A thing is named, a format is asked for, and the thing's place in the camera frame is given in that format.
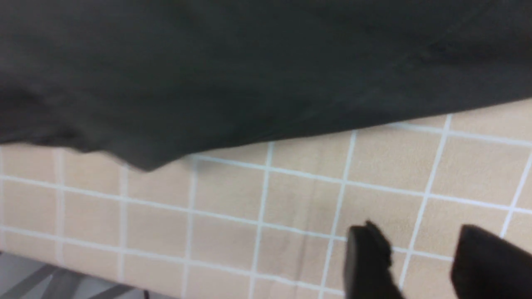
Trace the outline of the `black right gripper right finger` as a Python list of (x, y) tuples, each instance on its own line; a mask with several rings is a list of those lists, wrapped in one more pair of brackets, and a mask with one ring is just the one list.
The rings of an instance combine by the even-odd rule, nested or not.
[(530, 299), (531, 253), (476, 225), (463, 225), (451, 269), (458, 299)]

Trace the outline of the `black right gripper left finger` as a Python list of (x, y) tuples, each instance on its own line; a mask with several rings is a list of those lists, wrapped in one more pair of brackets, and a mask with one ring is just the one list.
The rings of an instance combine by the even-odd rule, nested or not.
[(392, 246), (372, 222), (348, 229), (343, 287), (346, 299), (402, 299), (394, 282)]

